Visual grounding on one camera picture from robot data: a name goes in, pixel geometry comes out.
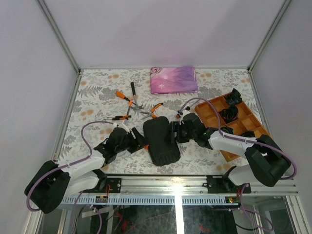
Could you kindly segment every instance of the wooden organizer tray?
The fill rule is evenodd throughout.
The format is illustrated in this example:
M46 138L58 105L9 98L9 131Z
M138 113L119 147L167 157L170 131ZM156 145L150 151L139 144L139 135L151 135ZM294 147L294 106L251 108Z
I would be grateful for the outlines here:
M223 109L229 108L230 106L225 101L225 95L216 97L214 99L211 99L211 104L215 107L215 109L220 112ZM254 114L251 112L251 110L248 108L248 106L241 102L240 104L237 104L236 107L238 108L238 119L230 122L225 123L221 115L218 113L221 126L228 126L230 128L233 128L234 135L240 136L245 131L254 131L255 137L261 137L263 134L268 135L269 133L267 130L262 126L262 124L259 122L259 120L254 116ZM213 109L209 106L208 103L203 102L201 104L198 104L195 107L195 111L198 114L200 120L205 124L205 127L218 127L218 119L215 115L215 112ZM232 161L236 158L238 158L238 155L226 152L221 150L222 155L224 156L225 160L227 162Z

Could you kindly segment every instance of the white panel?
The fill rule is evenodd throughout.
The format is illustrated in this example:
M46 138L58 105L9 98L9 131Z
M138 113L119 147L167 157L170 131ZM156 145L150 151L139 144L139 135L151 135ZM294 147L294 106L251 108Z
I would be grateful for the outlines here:
M283 0L46 0L83 68L248 66Z
M312 225L312 1L294 0L253 71L273 137L298 166Z
M51 159L75 73L36 1L1 1L0 31L0 233L21 234L24 189Z

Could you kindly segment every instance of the wire cutter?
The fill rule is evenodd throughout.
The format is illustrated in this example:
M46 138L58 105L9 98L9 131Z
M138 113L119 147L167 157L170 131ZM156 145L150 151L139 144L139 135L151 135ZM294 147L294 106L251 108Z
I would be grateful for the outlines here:
M156 105L153 107L153 109L151 109L150 112L141 112L141 114L147 114L147 116L143 117L142 119L145 119L145 118L147 118L147 117L157 118L157 116L154 115L153 113L154 113L154 111L155 111L159 106L162 106L163 104L164 104L163 102L156 104Z

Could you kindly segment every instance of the floral tablecloth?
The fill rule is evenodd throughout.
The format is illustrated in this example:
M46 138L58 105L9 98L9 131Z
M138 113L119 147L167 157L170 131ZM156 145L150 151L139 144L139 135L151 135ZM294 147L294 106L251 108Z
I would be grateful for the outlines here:
M169 121L176 121L176 111L190 98L201 97L212 99L236 88L243 101L260 120L251 84L244 69L196 69L199 86L198 93L151 95L149 69L105 69L84 70L77 97L73 106L60 157L72 159L89 153L80 136L81 127L93 120L105 117L125 115L128 102L116 97L120 91L132 97L130 82L136 86L136 97L139 105L146 110L155 104L164 105L156 110L158 116L166 116ZM133 116L128 127L136 127L143 134L142 115L130 111ZM112 125L93 124L85 129L85 137L92 147L101 143L112 132ZM117 155L114 162L103 167L106 173L112 174L150 174L150 175L216 175L227 171L232 165L245 165L243 158L227 163L218 150L200 148L194 141L179 144L181 159L173 164L157 167L152 163L148 151L142 149L134 154L123 152Z

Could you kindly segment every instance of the table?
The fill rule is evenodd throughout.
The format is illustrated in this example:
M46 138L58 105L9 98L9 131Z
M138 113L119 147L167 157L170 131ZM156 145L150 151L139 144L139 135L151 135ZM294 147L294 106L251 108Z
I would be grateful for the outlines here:
M75 99L65 139L60 152L61 160L71 160L86 156L89 151L81 139L82 126L94 120L108 116L125 115L128 102L116 97L120 91L132 99L130 82L136 86L139 105L146 110L155 104L164 105L156 110L158 116L166 116L176 121L176 111L183 103L193 97L212 99L236 88L243 101L260 120L259 110L254 98L247 71L244 69L196 69L199 86L198 93L151 95L150 69L87 69L83 71L78 93ZM130 111L133 116L129 128L136 127L143 134L141 114ZM93 124L85 129L85 137L92 147L104 141L113 128L109 124ZM178 144L181 159L173 164L157 167L152 163L148 151L142 149L134 154L123 152L114 162L103 167L110 174L146 174L146 175L221 175L233 165L247 164L243 158L226 162L218 150L200 148L194 141Z

